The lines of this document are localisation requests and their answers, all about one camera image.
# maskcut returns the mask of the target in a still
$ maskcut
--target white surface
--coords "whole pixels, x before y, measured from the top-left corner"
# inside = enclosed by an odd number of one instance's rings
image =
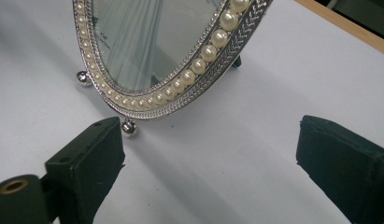
[[[231,69],[174,116],[139,122],[95,223],[348,223],[296,165],[303,115],[384,147],[384,55],[276,0]],[[0,0],[0,182],[116,114],[83,69],[69,1]]]

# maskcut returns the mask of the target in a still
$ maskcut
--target pearl border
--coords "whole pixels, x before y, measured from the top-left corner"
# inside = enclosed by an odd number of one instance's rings
[[[237,5],[240,2],[244,2],[244,4],[247,2],[247,4],[244,8],[240,9],[239,5]],[[88,23],[89,13],[91,13],[91,0],[74,0],[74,10],[83,61],[88,70],[88,75],[92,79],[92,83],[104,100],[116,111],[127,117],[134,119],[158,119],[182,108],[211,85],[203,84],[203,88],[200,87],[200,89],[203,89],[202,91],[189,96],[189,93],[192,93],[191,89],[195,89],[192,87],[194,87],[197,82],[200,83],[199,85],[204,83],[204,81],[200,79],[206,75],[207,71],[212,70],[211,65],[218,63],[216,61],[219,56],[228,48],[228,43],[224,46],[217,45],[218,41],[213,40],[212,35],[216,32],[225,33],[227,34],[227,41],[229,41],[234,34],[232,31],[238,29],[237,27],[241,21],[245,20],[243,17],[247,14],[247,11],[249,11],[250,14],[250,10],[254,8],[255,13],[263,14],[270,2],[271,0],[222,1],[222,3],[220,3],[220,13],[215,13],[214,18],[211,20],[208,28],[206,28],[198,44],[176,71],[161,82],[163,83],[162,87],[152,92],[144,92],[139,95],[119,92],[113,88],[110,80],[107,80],[107,77],[103,74],[102,71],[105,71],[105,68],[100,62],[100,57],[97,53],[98,50],[94,48],[94,46],[96,46],[94,42],[94,31],[89,29],[89,27],[92,27],[91,21]],[[223,61],[221,61],[219,65],[221,65],[220,70],[223,70],[223,66],[230,66],[229,64],[224,65]]]

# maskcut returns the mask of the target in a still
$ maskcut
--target dark object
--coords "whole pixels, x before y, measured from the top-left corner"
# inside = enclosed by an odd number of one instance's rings
[[[384,223],[384,148],[304,116],[296,159],[351,223]]]
[[[94,123],[46,162],[39,180],[22,175],[0,184],[0,224],[92,223],[124,161],[119,118]]]
[[[232,64],[232,67],[240,67],[241,66],[241,56],[238,56],[237,59]]]

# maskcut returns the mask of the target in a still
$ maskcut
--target brass screw hole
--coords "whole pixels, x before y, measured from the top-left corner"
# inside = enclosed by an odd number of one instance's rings
[[[2,188],[0,188],[1,194],[12,194],[17,191],[22,190],[28,185],[28,180],[18,179],[6,183]]]

